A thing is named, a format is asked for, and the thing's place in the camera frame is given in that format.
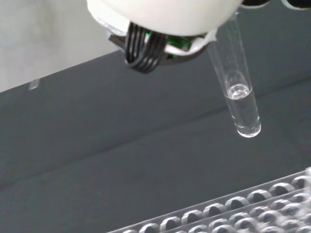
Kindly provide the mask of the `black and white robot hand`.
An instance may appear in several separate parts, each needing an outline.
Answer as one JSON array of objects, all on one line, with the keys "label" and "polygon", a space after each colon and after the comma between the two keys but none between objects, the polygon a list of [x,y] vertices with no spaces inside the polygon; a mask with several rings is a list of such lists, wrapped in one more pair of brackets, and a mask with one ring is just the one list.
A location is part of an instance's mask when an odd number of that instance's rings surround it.
[{"label": "black and white robot hand", "polygon": [[181,63],[216,41],[218,29],[240,8],[256,10],[266,0],[89,0],[91,16],[118,39],[125,64],[150,73],[163,63]]}]

